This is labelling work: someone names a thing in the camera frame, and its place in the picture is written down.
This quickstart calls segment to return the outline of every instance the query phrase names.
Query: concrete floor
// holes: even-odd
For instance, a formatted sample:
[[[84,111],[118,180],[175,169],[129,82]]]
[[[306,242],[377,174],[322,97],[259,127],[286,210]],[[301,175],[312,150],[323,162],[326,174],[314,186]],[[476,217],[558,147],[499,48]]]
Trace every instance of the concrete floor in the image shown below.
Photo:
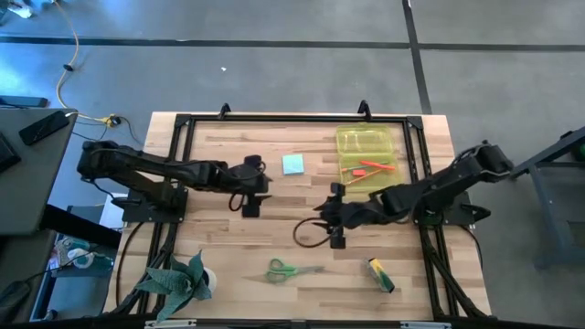
[[[578,0],[411,0],[419,42],[585,45]],[[71,0],[82,37],[408,42],[400,0]],[[7,16],[0,36],[70,37],[59,12]],[[0,44],[0,91],[42,96],[57,107],[55,84],[73,46]],[[446,114],[457,150],[483,139],[519,163],[585,122],[585,52],[420,53],[432,113]],[[409,49],[191,48],[85,46],[63,98],[89,115],[118,113],[143,139],[151,111],[352,112],[421,114]],[[101,131],[77,126],[98,137]],[[128,132],[106,138],[134,144]],[[51,202],[93,205],[105,196],[75,175],[82,140],[73,138]],[[113,183],[103,187],[115,192]],[[529,179],[472,188],[493,215],[478,224],[484,276],[496,316],[539,324],[585,325],[585,270],[537,271],[547,239]]]

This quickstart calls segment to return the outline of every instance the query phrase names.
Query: green leaf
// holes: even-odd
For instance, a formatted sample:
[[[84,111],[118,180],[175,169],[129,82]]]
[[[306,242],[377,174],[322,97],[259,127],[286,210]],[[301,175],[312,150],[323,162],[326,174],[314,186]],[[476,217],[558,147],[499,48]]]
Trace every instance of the green leaf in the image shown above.
[[[159,283],[157,283],[154,280],[147,280],[144,282],[140,282],[140,283],[136,284],[136,287],[134,287],[134,288],[141,290],[141,291],[158,293],[158,294],[170,294],[171,293],[171,291],[169,289],[166,289],[165,287],[163,287],[162,285],[160,285]]]
[[[158,270],[146,268],[146,272],[153,278],[154,281],[173,292],[186,292],[187,287],[193,286],[188,275],[173,270]]]
[[[193,282],[199,282],[201,276],[203,275],[203,262],[201,261],[201,251],[189,261],[189,268],[187,269],[187,274],[191,276]]]
[[[171,255],[171,270],[180,271],[185,274],[187,273],[187,269],[189,267],[183,264],[182,262],[175,259],[175,256]]]
[[[166,320],[169,316],[173,315],[179,310],[179,306],[185,307],[186,302],[191,299],[190,293],[185,292],[171,292],[170,296],[166,299],[165,307],[156,316],[158,323]]]
[[[197,298],[200,301],[211,298],[211,290],[207,287],[203,280],[195,288],[195,291],[193,292],[193,298]]]

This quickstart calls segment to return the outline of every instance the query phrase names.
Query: yellow cable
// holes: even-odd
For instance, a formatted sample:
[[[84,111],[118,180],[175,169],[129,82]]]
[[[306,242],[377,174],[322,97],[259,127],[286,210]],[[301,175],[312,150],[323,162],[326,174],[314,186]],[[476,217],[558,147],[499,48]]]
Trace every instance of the yellow cable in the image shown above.
[[[69,28],[71,29],[71,32],[73,32],[73,36],[75,37],[75,53],[73,54],[73,58],[68,63],[68,65],[73,66],[73,63],[75,63],[75,59],[77,59],[77,55],[80,52],[80,39],[77,37],[77,32],[75,32],[75,28],[73,28],[73,23],[71,23],[71,20],[69,19],[69,16],[65,12],[65,10],[63,10],[63,8],[61,7],[61,5],[59,4],[58,1],[55,1],[55,5],[57,6],[57,9],[63,15],[63,18],[67,22],[67,25],[69,25]],[[69,106],[67,106],[65,104],[65,102],[61,99],[61,86],[63,85],[63,80],[65,79],[65,75],[67,75],[67,70],[63,69],[63,74],[61,74],[61,78],[59,78],[59,80],[57,82],[56,93],[57,93],[58,102],[61,103],[61,106],[68,109]]]
[[[57,9],[63,15],[63,18],[67,22],[67,25],[69,26],[69,28],[71,29],[71,32],[73,32],[73,36],[75,37],[75,53],[73,54],[73,58],[71,58],[71,60],[67,64],[67,65],[69,65],[69,66],[72,67],[73,66],[73,63],[75,63],[75,60],[77,59],[78,54],[80,53],[80,39],[77,36],[77,32],[75,31],[75,28],[73,27],[73,23],[71,23],[71,19],[67,15],[67,12],[65,10],[63,10],[63,8],[59,4],[58,0],[55,0],[53,2],[57,6]],[[63,108],[65,108],[65,109],[68,109],[69,106],[67,106],[67,104],[65,104],[65,102],[63,101],[63,99],[61,99],[61,87],[63,87],[63,83],[65,82],[64,79],[65,79],[65,76],[67,75],[67,72],[68,71],[66,69],[63,69],[63,73],[61,74],[61,78],[58,79],[57,87],[55,88],[55,92],[57,93],[58,102],[61,103],[61,106]],[[94,121],[97,121],[97,122],[103,122],[105,124],[107,124],[108,123],[108,120],[110,119],[110,117],[93,118],[93,117],[90,117],[89,115],[85,115],[83,113],[78,113],[78,116],[80,118],[83,118],[83,119],[94,120]]]

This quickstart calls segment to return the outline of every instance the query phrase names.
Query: black table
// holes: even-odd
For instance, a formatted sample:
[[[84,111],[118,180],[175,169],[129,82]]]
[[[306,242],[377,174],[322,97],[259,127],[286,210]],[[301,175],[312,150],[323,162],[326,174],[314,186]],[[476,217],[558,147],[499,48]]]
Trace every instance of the black table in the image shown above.
[[[60,110],[0,111],[0,133],[22,159],[0,173],[0,236],[30,235],[39,229],[50,228],[118,248],[119,232],[47,205],[77,114],[69,116],[67,127],[31,146],[22,143],[18,132],[55,111]]]
[[[55,231],[114,249],[120,243],[120,232],[47,204],[77,114],[69,116],[67,127],[31,146],[23,144],[18,131],[55,111],[59,110],[0,111],[0,133],[22,159],[0,173],[0,290],[47,268]],[[43,278],[29,283],[32,292],[15,322],[29,321]]]

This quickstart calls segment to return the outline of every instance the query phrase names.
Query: desk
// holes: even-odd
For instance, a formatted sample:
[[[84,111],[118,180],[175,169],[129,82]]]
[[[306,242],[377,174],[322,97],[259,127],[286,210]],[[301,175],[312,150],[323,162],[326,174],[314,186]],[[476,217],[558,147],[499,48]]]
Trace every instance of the desk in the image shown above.
[[[18,132],[56,111],[62,110],[0,111],[0,132],[22,159],[0,174],[0,236],[24,236],[48,228],[117,248],[120,233],[47,204],[77,115],[69,116],[66,127],[30,146],[24,145]]]
[[[153,113],[144,150],[161,156],[168,149],[176,113]],[[433,172],[453,159],[445,116],[423,116]],[[302,249],[292,239],[299,220],[315,216],[312,208],[330,195],[338,180],[333,122],[197,122],[192,159],[219,159],[237,165],[249,154],[261,154],[270,194],[260,218],[242,218],[228,210],[229,196],[190,191],[184,223],[179,225],[175,255],[181,261],[203,250],[204,264],[218,276],[213,299],[193,301],[176,317],[323,320],[429,320],[432,318],[418,230],[411,224],[346,230],[347,249]],[[391,126],[399,172],[409,182],[402,130]],[[182,154],[183,133],[177,154]],[[305,174],[282,175],[282,156],[300,153]],[[144,224],[131,241],[121,280],[123,297],[138,281],[150,246],[153,224]],[[124,230],[125,243],[132,226]],[[324,232],[304,233],[317,240]],[[471,237],[460,228],[445,228],[452,273],[484,312],[490,313],[484,279]],[[268,260],[281,257],[291,264],[324,265],[325,272],[293,278],[283,285],[267,283]],[[391,294],[379,291],[367,275],[363,259],[377,257],[396,284]],[[437,280],[446,310],[442,280]],[[104,311],[115,307],[115,273]]]

